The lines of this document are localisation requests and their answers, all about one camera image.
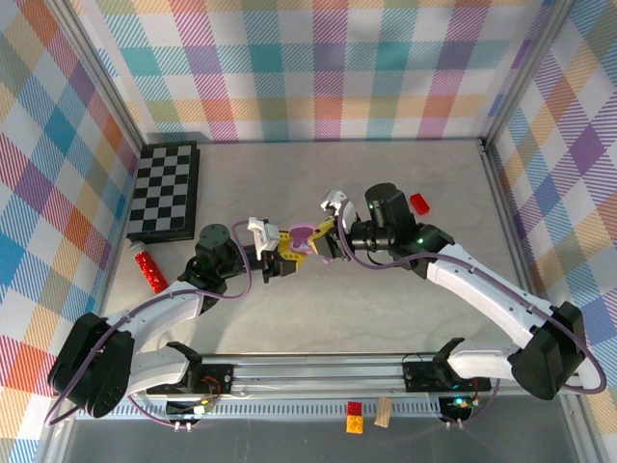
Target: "plaid wallpaper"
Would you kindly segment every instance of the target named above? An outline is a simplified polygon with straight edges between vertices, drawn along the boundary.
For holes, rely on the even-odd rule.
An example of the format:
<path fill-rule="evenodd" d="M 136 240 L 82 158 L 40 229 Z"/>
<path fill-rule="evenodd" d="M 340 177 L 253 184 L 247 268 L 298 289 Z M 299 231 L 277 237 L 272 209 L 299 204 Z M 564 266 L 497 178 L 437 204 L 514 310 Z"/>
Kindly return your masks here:
<path fill-rule="evenodd" d="M 0 462 L 34 457 L 47 372 L 99 298 L 136 164 L 43 0 L 2 0 Z"/>
<path fill-rule="evenodd" d="M 609 390 L 591 404 L 617 461 L 617 2 L 584 0 L 497 148 L 535 280 L 572 300 Z"/>
<path fill-rule="evenodd" d="M 233 142 L 477 137 L 551 1 L 72 3 L 145 134 Z"/>

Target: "chessboard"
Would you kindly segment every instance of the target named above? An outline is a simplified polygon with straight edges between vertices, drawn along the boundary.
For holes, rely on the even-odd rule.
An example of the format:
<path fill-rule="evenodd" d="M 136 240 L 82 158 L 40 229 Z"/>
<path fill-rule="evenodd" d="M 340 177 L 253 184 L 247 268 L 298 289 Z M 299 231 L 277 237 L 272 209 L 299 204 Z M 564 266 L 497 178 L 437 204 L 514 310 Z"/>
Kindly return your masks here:
<path fill-rule="evenodd" d="M 145 146 L 126 237 L 146 244 L 193 239 L 199 167 L 197 142 Z"/>

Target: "white tabletop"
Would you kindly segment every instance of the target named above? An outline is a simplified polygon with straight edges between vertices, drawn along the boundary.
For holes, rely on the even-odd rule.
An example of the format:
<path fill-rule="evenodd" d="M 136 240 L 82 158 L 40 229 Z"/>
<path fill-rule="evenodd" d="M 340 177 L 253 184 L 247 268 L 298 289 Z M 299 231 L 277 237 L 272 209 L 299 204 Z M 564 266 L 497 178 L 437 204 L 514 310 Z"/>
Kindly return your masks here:
<path fill-rule="evenodd" d="M 325 214 L 319 203 L 342 189 L 361 217 L 364 191 L 392 182 L 406 195 L 421 193 L 431 206 L 416 217 L 451 234 L 473 256 L 515 282 L 515 272 L 488 180 L 473 141 L 291 143 L 201 146 L 195 240 L 153 244 L 150 253 L 173 281 L 194 255 L 201 228 L 230 227 L 249 216 L 281 230 Z M 245 244 L 252 242 L 246 231 Z M 128 253 L 113 281 L 106 313 L 153 295 Z M 177 325 L 150 346 L 179 340 L 200 353 L 414 352 L 439 350 L 453 337 L 505 340 L 484 315 L 415 273 L 375 272 L 353 262 L 329 265 L 309 257 L 301 271 L 271 280 L 255 273 L 252 293 L 223 301 L 196 320 Z M 228 281 L 240 292 L 245 276 Z"/>

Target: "red block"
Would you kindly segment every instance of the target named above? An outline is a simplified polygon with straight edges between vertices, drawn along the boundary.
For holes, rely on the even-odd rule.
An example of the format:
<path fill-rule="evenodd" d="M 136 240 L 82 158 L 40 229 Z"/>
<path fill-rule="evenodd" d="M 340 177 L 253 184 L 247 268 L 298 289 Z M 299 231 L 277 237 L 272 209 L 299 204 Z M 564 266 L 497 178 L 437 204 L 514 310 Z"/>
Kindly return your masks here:
<path fill-rule="evenodd" d="M 347 416 L 361 417 L 362 416 L 362 403 L 361 402 L 347 402 Z"/>
<path fill-rule="evenodd" d="M 431 210 L 431 207 L 428 205 L 424 197 L 419 193 L 412 195 L 409 202 L 412 204 L 418 215 L 424 215 Z"/>

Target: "black cable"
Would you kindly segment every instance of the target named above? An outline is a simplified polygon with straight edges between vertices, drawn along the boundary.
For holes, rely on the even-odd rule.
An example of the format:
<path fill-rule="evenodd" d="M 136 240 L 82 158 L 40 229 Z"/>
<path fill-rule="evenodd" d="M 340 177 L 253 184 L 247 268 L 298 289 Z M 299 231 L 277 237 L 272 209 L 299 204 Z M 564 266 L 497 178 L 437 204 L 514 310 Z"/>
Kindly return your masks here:
<path fill-rule="evenodd" d="M 381 262 L 378 262 L 377 260 L 375 260 L 374 258 L 370 256 L 370 251 L 366 251 L 366 258 L 369 259 L 371 263 L 374 265 L 383 265 Z"/>

